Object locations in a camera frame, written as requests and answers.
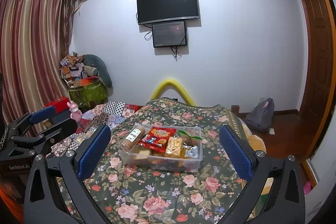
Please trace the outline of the plastic-wrapped beige cracker block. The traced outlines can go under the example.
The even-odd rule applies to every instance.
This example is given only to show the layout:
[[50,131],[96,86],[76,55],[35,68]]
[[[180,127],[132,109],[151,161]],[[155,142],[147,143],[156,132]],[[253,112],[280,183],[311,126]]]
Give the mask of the plastic-wrapped beige cracker block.
[[153,151],[145,146],[137,145],[135,146],[132,151],[135,154],[135,159],[147,159],[149,156],[153,154]]

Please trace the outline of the brown bread roll labelled pack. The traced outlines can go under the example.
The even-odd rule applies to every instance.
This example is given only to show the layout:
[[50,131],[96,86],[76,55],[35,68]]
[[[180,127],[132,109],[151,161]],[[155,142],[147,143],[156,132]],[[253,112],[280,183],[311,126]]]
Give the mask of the brown bread roll labelled pack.
[[123,151],[130,151],[132,148],[143,138],[146,131],[145,128],[141,125],[135,126],[131,132],[123,139],[120,144],[120,149]]

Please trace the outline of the biscuit bar pack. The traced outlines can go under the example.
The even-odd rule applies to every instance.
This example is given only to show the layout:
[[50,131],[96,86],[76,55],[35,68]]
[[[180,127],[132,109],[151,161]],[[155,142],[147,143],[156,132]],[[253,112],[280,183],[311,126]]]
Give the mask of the biscuit bar pack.
[[164,157],[180,158],[182,153],[183,139],[179,137],[169,137]]

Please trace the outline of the red box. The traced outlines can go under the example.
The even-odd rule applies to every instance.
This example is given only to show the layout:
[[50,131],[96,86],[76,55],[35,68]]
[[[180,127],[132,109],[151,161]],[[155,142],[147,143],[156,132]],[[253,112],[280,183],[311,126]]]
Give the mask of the red box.
[[53,106],[56,109],[56,114],[68,110],[68,103],[70,102],[68,97],[59,97],[47,104],[44,107]]

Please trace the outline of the pink toy figure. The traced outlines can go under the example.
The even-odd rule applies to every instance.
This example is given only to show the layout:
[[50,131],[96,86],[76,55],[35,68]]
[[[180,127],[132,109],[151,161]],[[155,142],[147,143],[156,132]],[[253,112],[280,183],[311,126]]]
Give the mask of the pink toy figure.
[[83,114],[79,109],[77,103],[70,101],[67,103],[67,106],[70,110],[70,117],[78,122],[82,118]]

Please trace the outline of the yellow foam bed rail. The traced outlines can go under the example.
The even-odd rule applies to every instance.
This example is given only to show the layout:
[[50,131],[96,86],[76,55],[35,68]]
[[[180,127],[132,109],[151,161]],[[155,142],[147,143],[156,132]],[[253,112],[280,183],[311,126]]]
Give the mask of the yellow foam bed rail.
[[153,94],[151,95],[151,99],[158,99],[167,89],[174,89],[181,96],[186,104],[190,106],[196,106],[195,102],[187,93],[187,91],[183,88],[183,86],[174,79],[163,80],[154,90]]

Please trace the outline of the small wall monitor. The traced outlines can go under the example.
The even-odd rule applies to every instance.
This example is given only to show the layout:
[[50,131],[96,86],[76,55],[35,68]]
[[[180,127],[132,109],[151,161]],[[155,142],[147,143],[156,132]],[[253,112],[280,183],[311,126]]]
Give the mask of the small wall monitor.
[[178,47],[187,45],[185,21],[157,23],[152,25],[153,47]]

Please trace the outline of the grey plush pillow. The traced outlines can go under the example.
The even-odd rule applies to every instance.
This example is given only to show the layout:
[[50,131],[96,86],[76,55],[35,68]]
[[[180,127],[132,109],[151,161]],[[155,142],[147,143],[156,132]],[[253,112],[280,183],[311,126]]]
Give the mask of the grey plush pillow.
[[83,63],[84,63],[84,65],[94,67],[94,68],[97,69],[98,76],[100,77],[103,84],[107,88],[112,88],[113,87],[112,80],[111,80],[110,75],[108,73],[108,69],[107,69],[104,61],[100,57],[98,57],[96,55],[92,55],[92,54],[87,54],[84,57]]

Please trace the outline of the green peas snack bag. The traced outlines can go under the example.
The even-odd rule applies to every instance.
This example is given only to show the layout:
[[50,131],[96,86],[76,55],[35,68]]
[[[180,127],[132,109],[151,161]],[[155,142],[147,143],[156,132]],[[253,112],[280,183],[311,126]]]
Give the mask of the green peas snack bag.
[[186,145],[196,145],[197,143],[202,141],[201,137],[192,136],[192,135],[190,135],[189,133],[187,133],[183,130],[179,130],[178,135],[179,135],[180,138],[182,138],[183,143],[185,143]]

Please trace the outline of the green storage box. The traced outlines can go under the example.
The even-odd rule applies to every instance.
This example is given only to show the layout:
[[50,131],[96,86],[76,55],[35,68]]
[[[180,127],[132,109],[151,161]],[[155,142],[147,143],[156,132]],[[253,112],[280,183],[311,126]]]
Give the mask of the green storage box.
[[83,108],[99,105],[108,98],[106,88],[99,80],[79,88],[70,88],[69,95],[73,102]]

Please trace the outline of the clear plastic storage bin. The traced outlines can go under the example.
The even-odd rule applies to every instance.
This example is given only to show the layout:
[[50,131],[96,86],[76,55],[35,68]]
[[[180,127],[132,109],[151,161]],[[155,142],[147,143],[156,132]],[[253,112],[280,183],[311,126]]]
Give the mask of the clear plastic storage bin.
[[178,172],[196,172],[203,160],[200,127],[135,123],[119,146],[125,165]]

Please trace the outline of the dark floral bed cover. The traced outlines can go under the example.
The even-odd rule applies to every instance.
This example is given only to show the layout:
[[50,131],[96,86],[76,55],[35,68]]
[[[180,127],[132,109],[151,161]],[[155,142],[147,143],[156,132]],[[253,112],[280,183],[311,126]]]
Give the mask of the dark floral bed cover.
[[[135,123],[200,127],[200,169],[169,172],[123,164],[118,145]],[[104,155],[84,184],[112,223],[217,223],[245,186],[219,143],[224,124],[242,139],[248,138],[247,127],[221,105],[195,107],[169,98],[151,100],[111,131]]]

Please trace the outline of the wooden door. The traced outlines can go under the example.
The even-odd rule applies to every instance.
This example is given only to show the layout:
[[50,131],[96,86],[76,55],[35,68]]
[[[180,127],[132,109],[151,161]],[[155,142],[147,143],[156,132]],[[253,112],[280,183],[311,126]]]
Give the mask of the wooden door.
[[335,8],[333,0],[302,0],[308,65],[301,114],[314,125],[308,159],[321,144],[335,107]]

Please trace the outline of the grey backpack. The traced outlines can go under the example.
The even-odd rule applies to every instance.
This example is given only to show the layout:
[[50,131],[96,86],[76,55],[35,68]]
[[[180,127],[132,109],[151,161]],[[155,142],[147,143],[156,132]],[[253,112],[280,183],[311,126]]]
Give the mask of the grey backpack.
[[258,104],[245,118],[248,127],[259,132],[267,132],[274,115],[274,101],[267,98]]

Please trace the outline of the striped pink curtain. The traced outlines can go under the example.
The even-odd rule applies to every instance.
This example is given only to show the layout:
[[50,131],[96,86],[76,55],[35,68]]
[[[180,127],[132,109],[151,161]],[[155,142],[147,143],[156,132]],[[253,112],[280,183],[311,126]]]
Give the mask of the striped pink curtain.
[[66,97],[60,62],[69,53],[76,0],[1,0],[3,117]]

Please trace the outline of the patchwork quilt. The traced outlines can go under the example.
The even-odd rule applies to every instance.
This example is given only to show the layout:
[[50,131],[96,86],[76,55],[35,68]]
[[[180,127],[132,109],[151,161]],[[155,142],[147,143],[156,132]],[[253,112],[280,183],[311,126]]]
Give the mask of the patchwork quilt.
[[79,145],[89,139],[100,124],[107,125],[112,131],[120,123],[134,115],[142,106],[112,101],[97,105],[86,111],[77,122],[77,130],[56,145],[47,157],[61,157],[68,150],[77,150]]

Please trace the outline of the red snack bag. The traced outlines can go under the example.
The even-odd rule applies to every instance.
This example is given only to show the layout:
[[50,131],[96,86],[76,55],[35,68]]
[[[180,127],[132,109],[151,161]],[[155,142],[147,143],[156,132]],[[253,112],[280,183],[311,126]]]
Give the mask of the red snack bag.
[[138,145],[148,147],[155,152],[164,153],[169,137],[174,136],[176,129],[152,127],[151,130],[138,142]]

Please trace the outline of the black wall television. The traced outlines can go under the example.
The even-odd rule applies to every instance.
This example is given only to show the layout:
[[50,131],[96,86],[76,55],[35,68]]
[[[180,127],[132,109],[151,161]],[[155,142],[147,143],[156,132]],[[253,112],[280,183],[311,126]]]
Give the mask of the black wall television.
[[198,18],[198,0],[137,0],[139,25]]

